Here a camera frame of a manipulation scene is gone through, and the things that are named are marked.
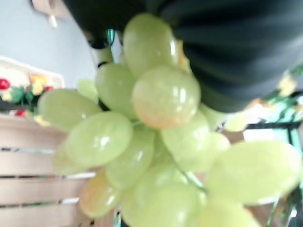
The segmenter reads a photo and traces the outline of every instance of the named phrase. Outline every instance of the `grape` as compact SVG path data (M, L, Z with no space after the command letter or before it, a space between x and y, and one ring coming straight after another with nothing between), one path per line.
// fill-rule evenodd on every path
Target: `grape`
M272 202L298 184L301 160L294 147L280 141L239 142L216 159L205 186L243 204Z
M184 70L186 73L192 75L193 72L190 68L190 65L189 65L189 60L188 58L184 55L184 52L183 52L183 41L181 40L178 40L177 41L177 44L178 44L178 65L180 66L180 68L182 70Z
M77 84L77 92L84 97L92 100L94 103L98 103L98 93L93 81L88 79L81 79Z
M135 77L160 65L177 65L177 42L168 24L150 14L134 17L123 36L126 62Z
M87 170L86 167L75 163L67 156L66 150L64 149L64 143L58 147L52 158L53 168L55 172L60 175L76 174Z
M103 65L96 76L99 98L111 110L136 119L132 105L132 91L135 79L123 65L108 63Z
M119 64L127 66L127 63L126 63L125 56L124 56L123 52L120 54Z
M259 227L259 224L239 204L210 200L199 214L197 227Z
M159 163L168 163L171 161L172 161L172 157L168 149L164 145L161 135L157 133L155 137L155 149L154 149L152 164L156 165Z
M80 195L80 208L90 218L99 218L118 205L121 192L113 187L102 170L92 178Z
M151 167L134 188L139 205L145 206L152 192L170 183L187 183L174 163L161 163Z
M206 145L198 157L183 157L176 159L177 164L185 172L204 172L212 166L217 157L230 147L228 139L217 132L206 135Z
M84 119L102 111L76 91L55 89L45 92L38 102L38 112L45 121L63 131L70 131Z
M155 133L137 126L134 136L117 159L106 166L109 181L118 189L131 187L152 163Z
M243 131L245 130L247 123L249 120L248 111L242 111L239 113L236 113L232 118L227 120L227 122L224 125L224 129L226 131Z
M137 226L188 227L195 223L199 211L196 187L171 183L150 195L143 207Z
M228 113L222 113L212 108L206 106L204 103L201 103L199 106L200 111L205 115L210 130L214 131L218 128L219 124L221 124L227 117Z
M121 200L121 213L123 220L130 226L134 226L140 217L142 207L136 201L133 189L129 189L123 193Z
M132 135L133 127L126 117L107 111L77 125L67 137L65 147L75 162L96 167L121 155Z
M175 159L193 159L203 155L208 133L207 120L200 111L189 122L161 131L164 144Z
M196 113L200 87L180 69L160 66L146 72L135 84L133 104L148 126L169 128L188 122Z

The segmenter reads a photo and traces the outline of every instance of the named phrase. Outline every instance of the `white wall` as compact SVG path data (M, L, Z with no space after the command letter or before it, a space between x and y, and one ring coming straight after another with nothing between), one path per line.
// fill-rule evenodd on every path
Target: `white wall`
M76 23L58 19L52 29L30 0L0 0L0 55L60 73L68 87L95 76L89 46Z

